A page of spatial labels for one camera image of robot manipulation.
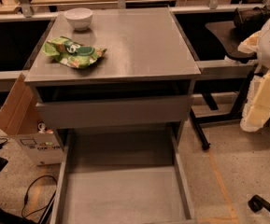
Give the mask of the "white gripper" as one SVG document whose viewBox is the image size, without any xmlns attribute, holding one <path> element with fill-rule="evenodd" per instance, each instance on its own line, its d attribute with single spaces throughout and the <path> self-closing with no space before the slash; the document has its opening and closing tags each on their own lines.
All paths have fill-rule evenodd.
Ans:
<svg viewBox="0 0 270 224">
<path fill-rule="evenodd" d="M 256 52 L 258 49 L 258 39 L 260 31 L 250 35 L 242 41 L 237 50 L 243 53 Z M 250 110 L 246 117 L 247 124 L 262 128 L 270 119 L 270 72 L 260 79 L 260 84 L 251 102 Z"/>
</svg>

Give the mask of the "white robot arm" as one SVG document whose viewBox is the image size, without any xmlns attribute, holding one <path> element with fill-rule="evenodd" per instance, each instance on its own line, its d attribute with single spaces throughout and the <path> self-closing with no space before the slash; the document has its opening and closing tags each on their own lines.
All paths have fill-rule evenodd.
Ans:
<svg viewBox="0 0 270 224">
<path fill-rule="evenodd" d="M 241 42 L 238 50 L 244 53 L 254 51 L 259 67 L 267 69 L 265 75 L 254 76 L 251 80 L 240 121 L 243 131 L 256 132 L 270 119 L 270 18 L 260 31 Z"/>
</svg>

